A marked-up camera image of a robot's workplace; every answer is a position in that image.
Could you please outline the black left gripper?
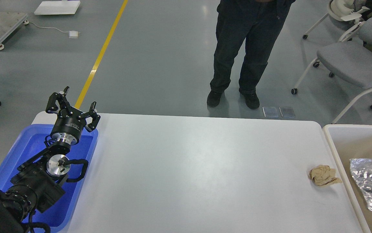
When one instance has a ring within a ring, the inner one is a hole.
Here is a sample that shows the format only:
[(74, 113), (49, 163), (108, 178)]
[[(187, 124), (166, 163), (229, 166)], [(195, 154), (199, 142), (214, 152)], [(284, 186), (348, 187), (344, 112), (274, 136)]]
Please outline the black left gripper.
[[(88, 132), (94, 131), (101, 116), (97, 113), (96, 101), (91, 104), (88, 112), (83, 113), (78, 109), (71, 110), (71, 105), (66, 98), (69, 88), (69, 86), (66, 86), (62, 92), (51, 94), (46, 106), (46, 112), (57, 115), (56, 122), (50, 133), (51, 138), (70, 145), (76, 145), (80, 141), (83, 129), (85, 128)], [(92, 121), (87, 123), (87, 118), (91, 118)]]

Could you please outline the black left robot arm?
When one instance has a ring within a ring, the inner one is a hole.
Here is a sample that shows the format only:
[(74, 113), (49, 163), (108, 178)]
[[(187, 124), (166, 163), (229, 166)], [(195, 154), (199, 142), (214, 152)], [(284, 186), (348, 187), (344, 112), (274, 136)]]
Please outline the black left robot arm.
[(88, 112), (71, 106), (68, 90), (66, 86), (49, 97), (46, 112), (56, 114), (57, 119), (45, 139), (45, 149), (17, 167), (12, 187), (0, 190), (0, 233), (33, 233), (36, 228), (50, 233), (50, 226), (34, 222), (33, 216), (47, 211), (66, 193), (64, 183), (77, 183), (86, 175), (89, 162), (69, 159), (67, 154), (79, 143), (83, 130), (94, 131), (101, 117), (95, 101)]

